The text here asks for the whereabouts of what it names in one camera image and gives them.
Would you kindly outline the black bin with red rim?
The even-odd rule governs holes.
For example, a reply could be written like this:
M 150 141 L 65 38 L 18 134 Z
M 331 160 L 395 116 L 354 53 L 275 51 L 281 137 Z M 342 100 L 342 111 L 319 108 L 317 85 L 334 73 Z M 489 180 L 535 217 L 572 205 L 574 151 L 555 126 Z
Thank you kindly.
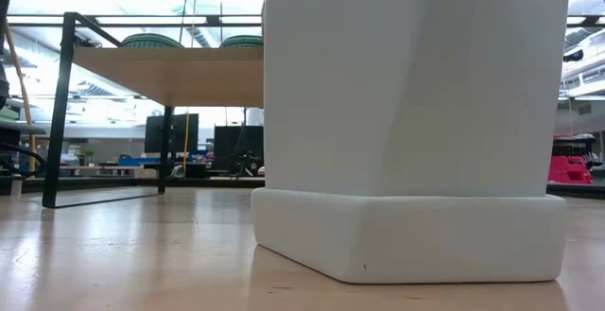
M 592 154 L 592 145 L 596 142 L 594 135 L 582 133 L 577 135 L 555 134 L 553 138 L 553 156 L 585 156 Z

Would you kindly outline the wooden shelf with black frame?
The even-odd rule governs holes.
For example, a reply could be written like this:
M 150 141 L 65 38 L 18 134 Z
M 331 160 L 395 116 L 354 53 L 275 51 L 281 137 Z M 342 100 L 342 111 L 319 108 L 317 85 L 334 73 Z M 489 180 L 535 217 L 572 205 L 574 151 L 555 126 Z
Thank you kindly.
M 164 105 L 164 139 L 160 152 L 157 193 L 165 193 L 169 132 L 179 106 L 241 106 L 263 104 L 261 48 L 124 48 L 112 35 L 77 12 L 62 16 L 59 76 L 54 96 L 42 207 L 58 209 L 57 193 L 72 64 L 87 65 Z M 75 47 L 74 36 L 102 43 L 99 48 Z

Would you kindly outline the yellow pole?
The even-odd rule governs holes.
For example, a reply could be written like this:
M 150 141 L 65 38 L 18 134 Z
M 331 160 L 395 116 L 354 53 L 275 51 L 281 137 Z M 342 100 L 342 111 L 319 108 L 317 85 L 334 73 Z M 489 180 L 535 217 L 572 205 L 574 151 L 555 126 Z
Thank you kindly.
M 19 84 L 20 84 L 22 100 L 24 103 L 24 111 L 25 111 L 25 116 L 26 116 L 26 124 L 29 127 L 33 127 L 33 121 L 32 121 L 32 117 L 31 117 L 31 110 L 30 110 L 30 105 L 29 105 L 29 101 L 28 101 L 28 95 L 27 95 L 27 91 L 26 91 L 24 75 L 22 72 L 22 67 L 21 67 L 21 63 L 19 61 L 17 51 L 15 49 L 15 45 L 14 45 L 14 41 L 12 38 L 12 33 L 10 31 L 8 21 L 4 22 L 4 29 L 5 29 L 5 35 L 7 38 L 7 42 L 9 45 L 10 56 L 11 56 L 12 62 L 14 64 L 15 71 L 16 71 L 16 74 L 17 74 L 17 77 L 19 80 Z M 34 155 L 36 155 L 36 138 L 35 138 L 34 134 L 29 134 L 29 151 L 32 152 Z M 36 170 L 36 158 L 33 156 L 30 156 L 29 171 L 34 172 L 35 170 Z

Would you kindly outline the grey round table top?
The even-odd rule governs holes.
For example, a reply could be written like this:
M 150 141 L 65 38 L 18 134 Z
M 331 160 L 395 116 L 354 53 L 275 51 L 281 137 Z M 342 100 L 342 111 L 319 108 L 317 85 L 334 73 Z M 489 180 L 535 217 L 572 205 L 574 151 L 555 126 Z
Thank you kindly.
M 29 126 L 13 121 L 0 120 L 0 130 L 15 130 L 24 134 L 45 135 L 46 130 L 37 126 Z

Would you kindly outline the light grey rubber slide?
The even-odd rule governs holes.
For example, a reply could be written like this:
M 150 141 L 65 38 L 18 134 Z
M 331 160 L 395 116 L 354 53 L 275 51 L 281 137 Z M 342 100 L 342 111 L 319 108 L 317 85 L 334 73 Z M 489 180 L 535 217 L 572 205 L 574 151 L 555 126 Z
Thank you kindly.
M 568 0 L 266 0 L 257 243 L 355 284 L 540 282 Z

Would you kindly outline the black table edge frame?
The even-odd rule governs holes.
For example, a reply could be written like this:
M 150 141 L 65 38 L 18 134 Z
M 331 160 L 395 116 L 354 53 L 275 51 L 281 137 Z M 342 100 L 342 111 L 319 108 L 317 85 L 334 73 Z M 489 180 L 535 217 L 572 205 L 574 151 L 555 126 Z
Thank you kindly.
M 103 178 L 60 178 L 59 191 L 85 190 L 127 186 L 155 186 L 156 179 L 136 179 L 125 177 L 103 177 Z M 44 178 L 25 179 L 22 183 L 23 193 L 40 193 L 43 191 Z M 9 195 L 11 192 L 12 179 L 0 177 L 0 196 Z M 168 179 L 167 187 L 203 187 L 203 188 L 260 188 L 265 186 L 265 180 L 229 180 L 218 179 Z M 546 193 L 560 197 L 600 199 L 605 200 L 605 186 L 559 184 L 549 183 Z

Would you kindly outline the low wooden bench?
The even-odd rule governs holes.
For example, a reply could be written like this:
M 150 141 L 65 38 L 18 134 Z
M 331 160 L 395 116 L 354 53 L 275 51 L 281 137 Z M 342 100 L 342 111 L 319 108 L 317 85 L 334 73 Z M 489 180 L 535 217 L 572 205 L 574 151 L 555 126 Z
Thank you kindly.
M 59 177 L 124 177 L 134 178 L 136 173 L 144 170 L 142 166 L 121 165 L 62 165 L 58 171 Z

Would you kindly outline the black monitor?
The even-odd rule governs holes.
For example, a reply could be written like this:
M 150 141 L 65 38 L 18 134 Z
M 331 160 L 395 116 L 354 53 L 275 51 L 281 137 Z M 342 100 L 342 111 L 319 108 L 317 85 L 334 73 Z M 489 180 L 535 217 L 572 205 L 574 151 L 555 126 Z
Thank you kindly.
M 164 139 L 164 118 L 150 116 L 146 122 L 145 153 L 160 153 Z M 169 152 L 195 152 L 198 150 L 199 116 L 196 113 L 171 116 Z
M 214 129 L 214 167 L 242 175 L 264 165 L 263 126 L 222 126 Z

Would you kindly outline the blue storage bin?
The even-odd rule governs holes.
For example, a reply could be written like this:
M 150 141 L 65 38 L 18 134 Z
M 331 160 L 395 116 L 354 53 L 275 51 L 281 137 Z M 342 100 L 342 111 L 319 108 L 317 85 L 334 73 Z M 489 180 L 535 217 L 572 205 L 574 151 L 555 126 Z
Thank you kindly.
M 119 166 L 143 166 L 145 164 L 158 164 L 160 162 L 159 158 L 119 158 L 118 165 Z

